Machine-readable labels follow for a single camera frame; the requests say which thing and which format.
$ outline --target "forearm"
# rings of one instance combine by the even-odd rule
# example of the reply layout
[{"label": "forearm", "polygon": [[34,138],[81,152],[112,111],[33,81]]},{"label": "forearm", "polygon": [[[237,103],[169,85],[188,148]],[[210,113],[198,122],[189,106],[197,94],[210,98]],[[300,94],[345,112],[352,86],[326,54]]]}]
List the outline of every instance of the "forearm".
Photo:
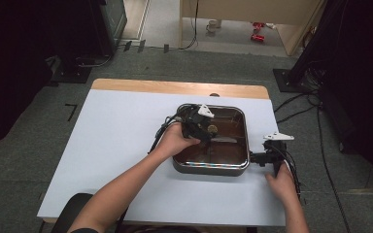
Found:
[{"label": "forearm", "polygon": [[292,198],[284,202],[286,210],[286,226],[288,233],[304,233],[309,232],[308,225],[298,198]]},{"label": "forearm", "polygon": [[70,231],[84,227],[98,232],[105,231],[122,215],[164,160],[162,154],[151,152],[132,168],[103,186],[82,209]]}]

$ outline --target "person's left hand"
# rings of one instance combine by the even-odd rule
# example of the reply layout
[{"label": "person's left hand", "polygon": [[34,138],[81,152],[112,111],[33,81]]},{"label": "person's left hand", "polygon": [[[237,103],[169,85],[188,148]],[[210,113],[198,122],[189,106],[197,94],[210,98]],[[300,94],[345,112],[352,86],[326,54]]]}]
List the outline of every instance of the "person's left hand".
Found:
[{"label": "person's left hand", "polygon": [[171,124],[164,132],[161,140],[153,151],[161,153],[166,158],[173,156],[183,149],[199,144],[200,140],[186,139],[182,133],[182,126],[179,122]]}]

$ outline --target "table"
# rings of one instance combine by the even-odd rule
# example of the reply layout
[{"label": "table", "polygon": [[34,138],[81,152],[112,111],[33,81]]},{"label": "table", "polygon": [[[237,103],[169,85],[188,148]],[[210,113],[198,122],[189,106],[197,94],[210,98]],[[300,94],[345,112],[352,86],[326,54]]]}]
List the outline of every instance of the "table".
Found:
[{"label": "table", "polygon": [[[181,0],[179,46],[183,17],[195,17],[197,0]],[[202,0],[198,18],[276,23],[288,55],[293,55],[311,26],[318,25],[325,0]]]},{"label": "table", "polygon": [[[220,97],[209,96],[212,93]],[[96,80],[38,217],[46,222],[56,221],[74,194],[95,193],[141,160],[160,124],[184,103],[241,109],[246,115],[253,152],[263,151],[263,135],[278,131],[272,104],[263,86]],[[131,203],[125,222],[284,225],[283,206],[269,189],[263,177],[266,172],[273,172],[272,166],[261,168],[251,164],[240,177],[181,174],[168,159]]]}]

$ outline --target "human arm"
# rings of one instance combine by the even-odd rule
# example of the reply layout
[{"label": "human arm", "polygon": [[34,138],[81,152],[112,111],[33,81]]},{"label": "human arm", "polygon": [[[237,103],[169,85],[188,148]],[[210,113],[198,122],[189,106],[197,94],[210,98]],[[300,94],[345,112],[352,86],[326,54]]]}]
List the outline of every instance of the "human arm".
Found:
[{"label": "human arm", "polygon": [[277,178],[270,174],[265,175],[274,194],[281,200],[286,211],[287,232],[309,232],[307,221],[293,184],[292,174],[287,164],[281,164]]},{"label": "human arm", "polygon": [[153,151],[93,195],[68,232],[80,228],[105,232],[122,215],[163,161],[186,147],[198,143],[197,139],[183,137],[180,123],[171,124]]}]

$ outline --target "black tape mark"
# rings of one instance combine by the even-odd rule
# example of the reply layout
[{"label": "black tape mark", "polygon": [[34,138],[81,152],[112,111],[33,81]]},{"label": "black tape mark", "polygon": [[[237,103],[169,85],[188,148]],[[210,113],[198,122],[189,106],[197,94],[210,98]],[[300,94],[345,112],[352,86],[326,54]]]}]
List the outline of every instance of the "black tape mark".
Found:
[{"label": "black tape mark", "polygon": [[65,104],[65,106],[73,106],[74,107],[74,110],[72,110],[72,113],[71,113],[71,115],[69,116],[69,118],[68,118],[68,121],[71,121],[71,119],[72,119],[72,117],[74,116],[74,113],[75,113],[75,111],[77,110],[77,108],[78,108],[78,105],[73,105],[73,104]]},{"label": "black tape mark", "polygon": [[144,50],[145,41],[146,41],[146,40],[143,40],[143,41],[141,41],[141,43],[139,44],[139,47],[138,47],[138,53],[140,53],[140,52],[142,52],[142,51]]},{"label": "black tape mark", "polygon": [[167,53],[169,51],[169,45],[165,44],[163,45],[163,53]]},{"label": "black tape mark", "polygon": [[132,41],[128,41],[128,42],[125,44],[125,49],[123,49],[123,51],[128,51],[128,50],[131,48],[131,44],[132,44]]}]

